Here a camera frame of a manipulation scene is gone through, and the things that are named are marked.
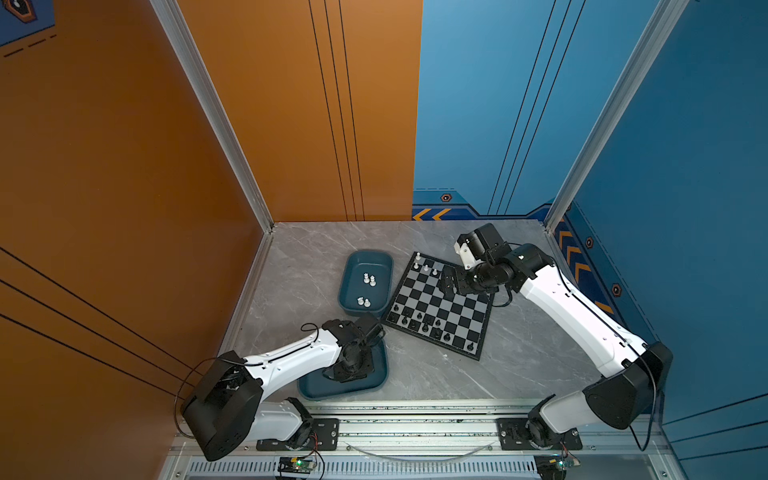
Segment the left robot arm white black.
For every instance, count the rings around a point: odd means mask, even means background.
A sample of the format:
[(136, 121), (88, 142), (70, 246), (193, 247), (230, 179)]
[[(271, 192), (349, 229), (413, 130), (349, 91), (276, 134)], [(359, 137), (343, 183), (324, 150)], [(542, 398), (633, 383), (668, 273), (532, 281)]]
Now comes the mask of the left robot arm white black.
[(347, 383), (374, 372), (373, 348), (384, 335), (371, 314), (307, 325), (310, 335), (260, 355), (227, 351), (210, 366), (180, 406), (206, 460), (218, 461), (243, 443), (277, 441), (290, 450), (312, 449), (313, 417), (296, 398), (272, 402), (284, 386), (327, 370), (330, 380)]

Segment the black and silver chessboard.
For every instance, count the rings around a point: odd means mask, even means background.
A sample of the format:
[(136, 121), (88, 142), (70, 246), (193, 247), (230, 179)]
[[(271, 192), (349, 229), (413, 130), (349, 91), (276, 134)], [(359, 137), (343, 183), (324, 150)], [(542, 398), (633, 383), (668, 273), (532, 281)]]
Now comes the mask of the black and silver chessboard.
[[(396, 291), (381, 318), (385, 326), (478, 361), (493, 308), (492, 294), (456, 294), (451, 298), (439, 290), (439, 277), (447, 262), (420, 253), (422, 262), (413, 269), (416, 252), (410, 258)], [(428, 274), (422, 273), (427, 265)], [(439, 275), (432, 276), (437, 269)]]

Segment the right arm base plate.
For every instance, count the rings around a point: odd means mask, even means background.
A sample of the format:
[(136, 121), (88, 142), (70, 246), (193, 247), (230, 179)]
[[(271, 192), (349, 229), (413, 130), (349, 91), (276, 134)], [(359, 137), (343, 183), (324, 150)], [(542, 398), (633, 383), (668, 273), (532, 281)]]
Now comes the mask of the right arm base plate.
[(505, 451), (583, 449), (577, 429), (556, 433), (541, 422), (522, 417), (500, 418), (495, 424), (501, 448)]

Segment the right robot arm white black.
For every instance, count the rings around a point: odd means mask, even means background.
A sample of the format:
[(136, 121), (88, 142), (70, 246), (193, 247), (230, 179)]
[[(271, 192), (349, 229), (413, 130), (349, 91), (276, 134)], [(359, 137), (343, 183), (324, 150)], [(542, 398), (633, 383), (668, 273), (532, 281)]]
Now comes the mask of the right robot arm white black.
[(545, 398), (528, 413), (524, 434), (533, 447), (551, 448), (593, 423), (626, 430), (640, 414), (655, 412), (673, 361), (662, 342), (649, 344), (622, 327), (567, 280), (551, 256), (534, 244), (513, 246), (491, 223), (460, 235), (454, 250), (461, 264), (443, 270), (442, 292), (467, 296), (504, 288), (521, 295), (547, 313), (601, 375), (581, 390)]

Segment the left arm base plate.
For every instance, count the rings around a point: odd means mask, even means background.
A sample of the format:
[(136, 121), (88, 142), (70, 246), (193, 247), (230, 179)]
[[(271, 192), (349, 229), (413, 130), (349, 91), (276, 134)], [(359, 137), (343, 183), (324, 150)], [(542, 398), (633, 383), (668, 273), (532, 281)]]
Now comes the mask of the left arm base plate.
[(335, 451), (338, 447), (340, 421), (338, 418), (315, 418), (298, 437), (287, 441), (258, 440), (258, 451)]

